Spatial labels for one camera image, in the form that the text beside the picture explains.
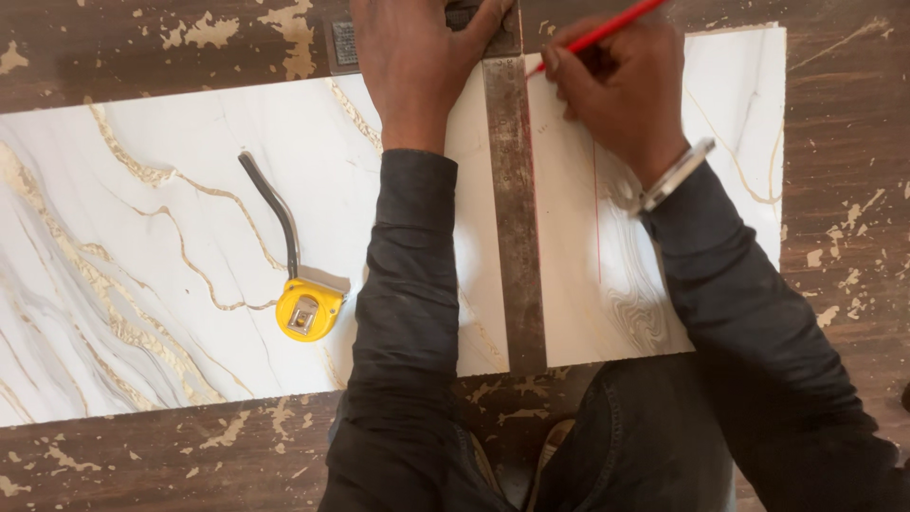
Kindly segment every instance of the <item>bracelet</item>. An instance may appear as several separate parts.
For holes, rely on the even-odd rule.
[[[663,176],[641,197],[641,206],[638,214],[643,212],[652,212],[660,206],[663,200],[678,189],[680,185],[702,165],[702,162],[708,158],[708,153],[714,149],[713,138],[703,138],[692,149],[686,151],[685,155],[679,159],[670,170],[663,173]]]

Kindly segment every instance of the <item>red pencil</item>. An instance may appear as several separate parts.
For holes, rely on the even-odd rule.
[[[619,30],[621,30],[622,28],[627,26],[629,23],[635,21],[636,19],[642,17],[643,15],[650,13],[651,11],[656,9],[658,5],[660,5],[666,1],[667,0],[642,0],[638,4],[635,4],[631,7],[629,7],[628,9],[622,11],[621,13],[619,13],[619,15],[617,15],[613,19],[607,21],[603,25],[598,26],[597,28],[595,28],[594,30],[589,32],[588,34],[585,34],[584,36],[579,37],[574,42],[572,42],[570,45],[566,46],[566,49],[569,50],[570,52],[572,52],[573,54],[577,54],[578,52],[582,51],[583,49],[587,48],[588,46],[591,46],[591,45],[597,43],[601,39],[604,39],[607,36],[611,36],[611,35],[615,34]],[[537,69],[534,69],[534,71],[530,75],[528,75],[528,78],[533,77],[534,75],[540,73],[541,71],[543,71],[546,68],[547,68],[546,65],[541,62],[540,65],[537,66]]]

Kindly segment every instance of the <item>man's left hand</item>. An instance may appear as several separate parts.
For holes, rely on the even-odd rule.
[[[350,0],[360,72],[384,149],[442,154],[449,113],[514,0],[484,0],[468,27],[446,27],[446,0]]]

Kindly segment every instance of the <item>marble pattern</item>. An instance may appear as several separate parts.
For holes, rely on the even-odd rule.
[[[775,260],[784,39],[686,47],[687,135],[723,138],[712,164]],[[547,87],[530,84],[550,364],[686,350],[653,247],[625,213],[633,181],[554,119]],[[477,68],[447,140],[460,164],[459,374],[508,370],[484,101]],[[380,131],[358,76],[0,116],[0,425],[343,388]],[[290,209],[301,276],[349,287],[317,343],[275,322],[283,234],[242,150]]]
[[[780,260],[786,31],[689,37],[682,119],[714,137],[713,170],[775,265]],[[539,56],[530,56],[528,69]],[[549,366],[692,350],[637,210],[641,186],[578,123],[555,86],[529,81]]]

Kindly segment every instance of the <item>hand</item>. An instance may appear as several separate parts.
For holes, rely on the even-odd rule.
[[[467,28],[452,32],[446,0],[350,0],[384,149],[443,153],[449,113],[512,2],[485,0]]]
[[[587,18],[543,53],[547,79],[594,139],[649,189],[689,149],[683,134],[683,34],[665,23],[635,23],[575,56],[571,41],[605,21]]]

